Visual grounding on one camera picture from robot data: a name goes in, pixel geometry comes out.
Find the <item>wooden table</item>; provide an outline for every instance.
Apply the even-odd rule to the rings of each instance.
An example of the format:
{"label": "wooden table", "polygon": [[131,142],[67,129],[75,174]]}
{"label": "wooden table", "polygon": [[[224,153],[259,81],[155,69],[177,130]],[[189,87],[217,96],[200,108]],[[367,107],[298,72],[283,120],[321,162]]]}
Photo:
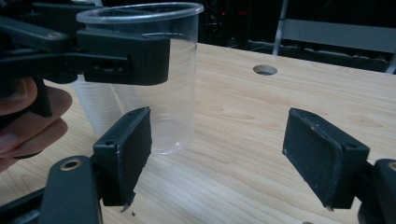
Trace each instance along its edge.
{"label": "wooden table", "polygon": [[[253,67],[268,64],[272,76]],[[0,204],[45,186],[53,163],[92,154],[92,133],[74,97],[69,131],[42,154],[0,174]],[[282,155],[288,112],[319,114],[371,148],[369,162],[396,159],[396,77],[199,45],[195,136],[186,149],[151,155],[127,212],[103,207],[105,223],[358,223],[329,212]]]}

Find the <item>screw hole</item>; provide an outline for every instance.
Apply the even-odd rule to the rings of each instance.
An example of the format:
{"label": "screw hole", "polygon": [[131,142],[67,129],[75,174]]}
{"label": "screw hole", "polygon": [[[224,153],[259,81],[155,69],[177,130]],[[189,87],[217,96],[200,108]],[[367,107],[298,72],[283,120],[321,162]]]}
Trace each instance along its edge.
{"label": "screw hole", "polygon": [[353,148],[357,148],[358,146],[356,146],[356,144],[353,143],[346,143],[347,147],[353,147]]}
{"label": "screw hole", "polygon": [[277,69],[268,64],[259,64],[253,67],[253,71],[259,75],[271,76],[277,73]]}
{"label": "screw hole", "polygon": [[396,171],[396,161],[390,162],[388,166],[391,170]]}
{"label": "screw hole", "polygon": [[63,171],[71,171],[78,168],[82,164],[81,160],[73,159],[70,161],[66,161],[61,165],[61,170]]}
{"label": "screw hole", "polygon": [[114,145],[114,141],[113,140],[109,140],[107,142],[105,142],[106,146],[111,146]]}

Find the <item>round hole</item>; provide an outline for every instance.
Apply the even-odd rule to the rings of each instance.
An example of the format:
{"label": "round hole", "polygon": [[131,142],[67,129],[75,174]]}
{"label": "round hole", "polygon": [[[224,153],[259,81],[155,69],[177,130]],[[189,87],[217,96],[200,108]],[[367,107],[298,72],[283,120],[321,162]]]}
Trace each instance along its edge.
{"label": "round hole", "polygon": [[391,161],[388,166],[391,170],[396,171],[396,161]]}
{"label": "round hole", "polygon": [[61,165],[61,170],[71,171],[71,170],[78,168],[81,164],[82,164],[82,161],[78,160],[78,159],[66,161]]}
{"label": "round hole", "polygon": [[62,35],[59,33],[49,33],[49,34],[47,34],[47,36],[49,38],[58,38],[58,37],[61,37]]}
{"label": "round hole", "polygon": [[253,67],[253,71],[263,76],[271,76],[277,73],[277,69],[268,64],[256,65]]}
{"label": "round hole", "polygon": [[353,147],[353,148],[358,147],[358,146],[356,146],[356,144],[353,144],[353,143],[346,143],[346,146],[347,147]]}
{"label": "round hole", "polygon": [[107,142],[105,142],[106,146],[111,146],[114,145],[114,141],[113,140],[109,140]]}

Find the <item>clear plastic cup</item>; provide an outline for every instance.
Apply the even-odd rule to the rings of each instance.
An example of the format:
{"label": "clear plastic cup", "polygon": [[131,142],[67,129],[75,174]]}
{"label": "clear plastic cup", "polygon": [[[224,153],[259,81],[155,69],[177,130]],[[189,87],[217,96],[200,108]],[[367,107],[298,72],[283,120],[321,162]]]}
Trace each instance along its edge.
{"label": "clear plastic cup", "polygon": [[111,84],[86,82],[78,76],[72,86],[93,132],[102,137],[122,116]]}
{"label": "clear plastic cup", "polygon": [[113,84],[122,113],[143,106],[151,108],[154,153],[178,151],[192,139],[198,14],[203,10],[202,5],[194,3],[158,3],[100,8],[77,15],[87,29],[170,39],[166,82],[154,86]]}

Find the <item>black plastic bracket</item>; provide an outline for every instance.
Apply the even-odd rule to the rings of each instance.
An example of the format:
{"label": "black plastic bracket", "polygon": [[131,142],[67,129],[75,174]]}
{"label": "black plastic bracket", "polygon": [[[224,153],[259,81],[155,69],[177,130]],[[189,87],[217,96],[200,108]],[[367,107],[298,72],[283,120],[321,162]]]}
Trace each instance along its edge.
{"label": "black plastic bracket", "polygon": [[369,150],[322,117],[290,109],[282,152],[323,206],[350,208],[354,174],[366,163]]}

